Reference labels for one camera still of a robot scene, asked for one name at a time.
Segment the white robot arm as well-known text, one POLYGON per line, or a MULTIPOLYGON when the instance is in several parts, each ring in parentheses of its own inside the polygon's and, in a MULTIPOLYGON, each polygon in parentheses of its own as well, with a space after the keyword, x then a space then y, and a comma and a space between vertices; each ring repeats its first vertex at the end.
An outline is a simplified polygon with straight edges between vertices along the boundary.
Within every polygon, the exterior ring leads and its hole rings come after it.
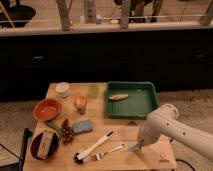
POLYGON ((213 134, 190 127, 178 121, 178 109, 172 104, 161 105, 148 114, 140 126, 137 143, 132 151, 156 143, 161 135, 170 137, 213 162, 213 134))

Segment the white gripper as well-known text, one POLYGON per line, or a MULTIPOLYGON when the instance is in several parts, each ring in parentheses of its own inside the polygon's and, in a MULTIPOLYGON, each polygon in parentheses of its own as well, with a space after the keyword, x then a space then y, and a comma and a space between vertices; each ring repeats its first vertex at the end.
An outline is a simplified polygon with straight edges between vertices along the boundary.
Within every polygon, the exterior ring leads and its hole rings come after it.
POLYGON ((149 131, 147 129, 140 129, 137 135, 137 144, 130 148, 131 152, 139 152, 143 146, 150 144, 149 131))

